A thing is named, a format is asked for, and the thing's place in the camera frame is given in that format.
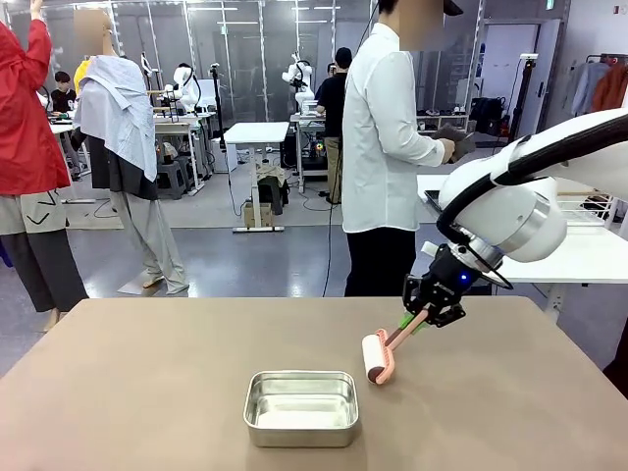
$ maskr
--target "stainless steel container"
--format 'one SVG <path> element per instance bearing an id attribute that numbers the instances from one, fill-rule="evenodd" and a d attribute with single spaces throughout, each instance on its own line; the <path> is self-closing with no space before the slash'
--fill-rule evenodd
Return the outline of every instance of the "stainless steel container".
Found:
<path id="1" fill-rule="evenodd" d="M 267 371 L 244 405 L 251 441 L 268 447 L 344 447 L 357 435 L 353 378 L 337 371 Z"/>

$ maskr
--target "hand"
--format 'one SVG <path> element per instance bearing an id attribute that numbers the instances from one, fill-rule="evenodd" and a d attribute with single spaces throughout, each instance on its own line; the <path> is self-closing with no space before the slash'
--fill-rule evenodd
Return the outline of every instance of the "hand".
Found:
<path id="1" fill-rule="evenodd" d="M 455 151 L 455 142 L 449 139 L 439 139 L 440 142 L 443 143 L 445 147 L 445 157 L 443 158 L 443 163 L 446 164 L 453 157 L 453 152 Z"/>
<path id="2" fill-rule="evenodd" d="M 30 0 L 30 17 L 33 20 L 41 20 L 41 4 L 43 0 Z"/>

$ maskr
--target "black cap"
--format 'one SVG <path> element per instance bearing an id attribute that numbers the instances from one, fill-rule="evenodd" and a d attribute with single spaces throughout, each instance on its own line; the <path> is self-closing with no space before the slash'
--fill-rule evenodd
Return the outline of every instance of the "black cap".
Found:
<path id="1" fill-rule="evenodd" d="M 444 2 L 444 11 L 446 15 L 449 15 L 450 17 L 457 17 L 464 13 L 464 11 L 455 3 L 453 3 L 452 0 L 444 0 Z"/>

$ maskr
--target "black hair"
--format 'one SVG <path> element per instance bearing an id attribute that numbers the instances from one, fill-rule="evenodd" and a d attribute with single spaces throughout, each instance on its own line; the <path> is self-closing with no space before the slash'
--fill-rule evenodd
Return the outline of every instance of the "black hair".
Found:
<path id="1" fill-rule="evenodd" d="M 399 0 L 380 0 L 380 13 L 392 13 Z"/>
<path id="2" fill-rule="evenodd" d="M 58 72 L 55 74 L 55 81 L 59 83 L 70 83 L 70 76 L 66 72 Z"/>
<path id="3" fill-rule="evenodd" d="M 336 63 L 341 69 L 348 69 L 352 60 L 353 55 L 351 54 L 351 50 L 349 48 L 341 47 L 336 52 Z"/>

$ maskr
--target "white shirt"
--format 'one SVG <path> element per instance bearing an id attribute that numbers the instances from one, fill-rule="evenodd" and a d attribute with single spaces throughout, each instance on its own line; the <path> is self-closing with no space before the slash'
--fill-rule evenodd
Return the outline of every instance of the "white shirt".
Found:
<path id="1" fill-rule="evenodd" d="M 375 24 L 349 68 L 342 120 L 342 227 L 419 229 L 417 170 L 438 167 L 445 147 L 417 131 L 412 57 Z"/>
<path id="2" fill-rule="evenodd" d="M 155 123 L 141 70 L 135 62 L 114 56 L 91 59 L 80 81 L 75 127 L 105 141 L 105 147 L 157 177 Z"/>

